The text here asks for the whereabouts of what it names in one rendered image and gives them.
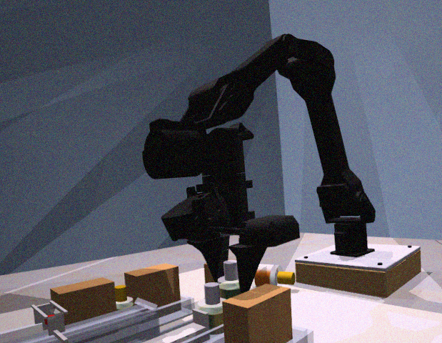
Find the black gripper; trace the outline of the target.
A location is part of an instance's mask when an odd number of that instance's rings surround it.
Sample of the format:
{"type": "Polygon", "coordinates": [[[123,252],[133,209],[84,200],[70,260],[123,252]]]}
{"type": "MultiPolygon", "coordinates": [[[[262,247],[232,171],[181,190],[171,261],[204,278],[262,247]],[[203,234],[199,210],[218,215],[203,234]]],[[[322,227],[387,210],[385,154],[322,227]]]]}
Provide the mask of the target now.
{"type": "Polygon", "coordinates": [[[205,192],[205,184],[213,182],[226,202],[229,220],[216,221],[196,239],[186,241],[198,249],[209,267],[214,281],[224,277],[223,262],[230,249],[236,256],[241,294],[249,291],[267,247],[277,247],[300,238],[299,225],[293,215],[267,216],[256,219],[248,210],[246,173],[202,177],[196,192],[205,192]],[[235,229],[234,229],[235,228],[235,229]],[[239,235],[239,243],[229,246],[230,234],[239,235]]]}

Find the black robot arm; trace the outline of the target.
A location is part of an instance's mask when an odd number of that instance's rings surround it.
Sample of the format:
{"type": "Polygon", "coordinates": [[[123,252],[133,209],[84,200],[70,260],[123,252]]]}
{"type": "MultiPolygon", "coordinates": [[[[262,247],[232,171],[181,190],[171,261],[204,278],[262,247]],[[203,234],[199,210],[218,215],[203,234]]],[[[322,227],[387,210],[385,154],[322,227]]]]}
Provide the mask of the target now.
{"type": "MultiPolygon", "coordinates": [[[[256,88],[275,70],[306,102],[324,175],[316,192],[326,223],[335,223],[331,255],[360,257],[374,252],[367,246],[366,223],[375,220],[375,209],[348,167],[333,103],[334,57],[317,41],[277,36],[229,74],[192,90],[180,121],[150,122],[142,151],[147,174],[168,179],[245,172],[243,140],[254,138],[253,133],[241,122],[209,134],[206,129],[243,116],[256,88]]],[[[172,241],[196,239],[216,221],[230,219],[219,188],[213,182],[205,188],[197,194],[195,187],[188,187],[187,199],[161,217],[172,241]]]]}

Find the small jar with green and gold label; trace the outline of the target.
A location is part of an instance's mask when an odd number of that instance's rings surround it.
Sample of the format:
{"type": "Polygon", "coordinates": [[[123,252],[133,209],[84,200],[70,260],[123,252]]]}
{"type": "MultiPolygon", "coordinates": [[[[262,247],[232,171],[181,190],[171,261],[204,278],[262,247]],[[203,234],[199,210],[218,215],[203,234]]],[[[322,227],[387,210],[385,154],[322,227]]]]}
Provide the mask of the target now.
{"type": "Polygon", "coordinates": [[[218,278],[220,298],[230,299],[239,294],[239,279],[237,260],[231,259],[223,262],[224,277],[218,278]]]}
{"type": "Polygon", "coordinates": [[[220,298],[219,283],[209,282],[204,284],[205,299],[198,302],[198,309],[209,313],[209,326],[213,329],[223,324],[223,307],[220,298]]]}

